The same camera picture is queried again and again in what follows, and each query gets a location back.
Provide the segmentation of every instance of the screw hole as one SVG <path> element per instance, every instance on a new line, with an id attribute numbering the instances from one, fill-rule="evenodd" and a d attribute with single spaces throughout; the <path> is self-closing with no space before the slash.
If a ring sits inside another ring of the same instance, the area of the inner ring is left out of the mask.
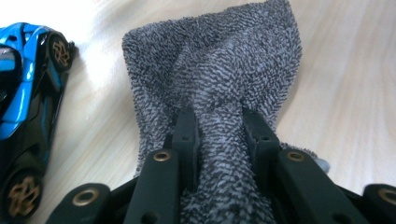
<path id="1" fill-rule="evenodd" d="M 95 188 L 84 189 L 73 197 L 73 205 L 85 206 L 93 203 L 99 196 L 99 190 Z"/>
<path id="2" fill-rule="evenodd" d="M 294 151 L 288 153 L 288 158 L 292 161 L 303 161 L 305 159 L 303 154 Z"/>
<path id="3" fill-rule="evenodd" d="M 9 39 L 10 41 L 17 41 L 17 40 L 18 40 L 18 38 L 17 38 L 15 35 L 10 35 L 10 36 L 8 37 L 8 39 Z"/>
<path id="4" fill-rule="evenodd" d="M 396 205 L 396 191 L 391 189 L 380 189 L 378 195 L 385 202 Z"/>
<path id="5" fill-rule="evenodd" d="M 155 224 L 157 223 L 158 216 L 153 213 L 153 212 L 147 212 L 145 215 L 142 216 L 141 218 L 141 223 L 142 224 Z"/>
<path id="6" fill-rule="evenodd" d="M 171 154 L 166 151 L 157 152 L 154 155 L 155 161 L 167 161 L 171 158 Z"/>

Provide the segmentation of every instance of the wooden table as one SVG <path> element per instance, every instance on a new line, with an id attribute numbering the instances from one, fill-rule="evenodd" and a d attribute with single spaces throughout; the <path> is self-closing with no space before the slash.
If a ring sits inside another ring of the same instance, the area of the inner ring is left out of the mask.
<path id="1" fill-rule="evenodd" d="M 145 24 L 219 12 L 248 1 L 7 1 L 0 27 L 45 24 L 79 53 L 64 94 L 31 223 L 44 223 L 71 189 L 112 189 L 134 176 L 139 143 L 121 39 Z M 303 44 L 298 77 L 278 118 L 277 135 L 327 160 L 330 178 L 361 193 L 396 186 L 396 2 L 290 0 Z"/>

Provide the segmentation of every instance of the gray cloth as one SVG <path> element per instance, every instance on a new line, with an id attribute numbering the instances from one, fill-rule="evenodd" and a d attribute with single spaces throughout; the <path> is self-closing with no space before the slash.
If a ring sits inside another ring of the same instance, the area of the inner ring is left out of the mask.
<path id="1" fill-rule="evenodd" d="M 302 55 L 289 2 L 149 24 L 127 33 L 122 49 L 140 128 L 136 173 L 162 148 L 174 115 L 192 107 L 203 133 L 201 173 L 197 192 L 183 193 L 181 223 L 274 223 L 250 170 L 242 107 L 276 129 Z"/>

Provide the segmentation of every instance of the car body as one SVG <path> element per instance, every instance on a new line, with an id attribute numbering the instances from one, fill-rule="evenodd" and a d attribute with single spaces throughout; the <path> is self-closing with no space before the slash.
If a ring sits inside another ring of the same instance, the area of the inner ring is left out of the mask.
<path id="1" fill-rule="evenodd" d="M 49 27 L 0 28 L 0 221 L 37 209 L 75 46 Z"/>

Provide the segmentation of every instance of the gold rim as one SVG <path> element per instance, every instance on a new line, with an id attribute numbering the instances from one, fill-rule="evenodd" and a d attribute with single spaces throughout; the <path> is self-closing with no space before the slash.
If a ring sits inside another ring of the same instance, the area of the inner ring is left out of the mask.
<path id="1" fill-rule="evenodd" d="M 40 195 L 40 191 L 40 187 L 35 184 L 35 178 L 26 176 L 21 183 L 14 185 L 8 194 L 11 200 L 9 214 L 12 217 L 27 216 L 35 209 L 35 199 Z"/>
<path id="2" fill-rule="evenodd" d="M 85 206 L 93 203 L 99 197 L 99 190 L 95 188 L 84 189 L 73 198 L 73 205 Z"/>
<path id="3" fill-rule="evenodd" d="M 60 39 L 52 44 L 53 54 L 57 63 L 67 67 L 69 65 L 70 54 L 64 42 Z"/>
<path id="4" fill-rule="evenodd" d="M 393 205 L 396 205 L 396 200 L 394 199 L 394 197 L 396 196 L 396 191 L 395 190 L 391 190 L 391 189 L 380 189 L 378 191 L 378 195 L 380 198 L 382 198 L 382 200 L 384 200 L 385 202 L 391 203 Z"/>
<path id="5" fill-rule="evenodd" d="M 288 158 L 291 161 L 304 161 L 305 160 L 305 156 L 302 153 L 295 152 L 295 151 L 289 152 Z"/>
<path id="6" fill-rule="evenodd" d="M 155 161 L 167 161 L 171 159 L 171 154 L 167 151 L 160 151 L 154 154 Z"/>

